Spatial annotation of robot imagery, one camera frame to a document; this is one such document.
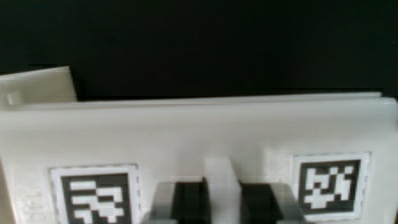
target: white plastic object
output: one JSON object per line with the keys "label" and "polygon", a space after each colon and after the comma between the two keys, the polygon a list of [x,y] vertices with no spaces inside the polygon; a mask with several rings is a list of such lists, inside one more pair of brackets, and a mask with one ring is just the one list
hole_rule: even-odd
{"label": "white plastic object", "polygon": [[51,167],[138,164],[145,214],[156,184],[201,181],[204,158],[231,159],[243,182],[291,183],[295,156],[355,152],[371,153],[360,218],[323,223],[392,224],[391,98],[359,93],[78,103],[67,71],[62,67],[0,78],[0,156],[16,224],[58,223]]}

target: white surface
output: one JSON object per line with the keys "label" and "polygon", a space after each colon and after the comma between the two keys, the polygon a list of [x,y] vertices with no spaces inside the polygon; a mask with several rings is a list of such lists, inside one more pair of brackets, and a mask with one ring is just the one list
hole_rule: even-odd
{"label": "white surface", "polygon": [[240,183],[225,157],[204,158],[211,224],[240,224]]}
{"label": "white surface", "polygon": [[357,220],[323,223],[392,224],[392,99],[364,93],[35,106],[32,103],[51,100],[41,94],[26,98],[25,90],[32,89],[19,87],[12,92],[21,93],[19,103],[30,104],[12,106],[0,115],[0,154],[17,224],[57,223],[49,167],[137,163],[145,213],[156,184],[199,181],[206,157],[229,157],[241,181],[289,183],[295,155],[346,152],[371,152],[362,215]]}

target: dark background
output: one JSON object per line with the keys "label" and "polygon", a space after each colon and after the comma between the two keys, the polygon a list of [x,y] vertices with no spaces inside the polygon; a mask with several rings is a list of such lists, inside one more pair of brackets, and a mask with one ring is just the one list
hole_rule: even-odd
{"label": "dark background", "polygon": [[0,73],[62,65],[80,100],[398,96],[398,1],[0,0]]}

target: black square pattern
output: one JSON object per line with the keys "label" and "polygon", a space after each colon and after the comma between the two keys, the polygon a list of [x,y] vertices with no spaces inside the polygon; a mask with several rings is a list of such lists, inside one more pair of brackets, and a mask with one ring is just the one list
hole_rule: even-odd
{"label": "black square pattern", "polygon": [[69,224],[131,224],[128,174],[62,177]]}
{"label": "black square pattern", "polygon": [[353,211],[360,160],[300,164],[298,203],[304,214]]}

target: white divider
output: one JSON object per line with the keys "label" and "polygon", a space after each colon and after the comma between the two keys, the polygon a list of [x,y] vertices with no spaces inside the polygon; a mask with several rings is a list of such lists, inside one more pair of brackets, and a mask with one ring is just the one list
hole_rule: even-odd
{"label": "white divider", "polygon": [[240,224],[240,183],[225,157],[204,159],[211,224]]}

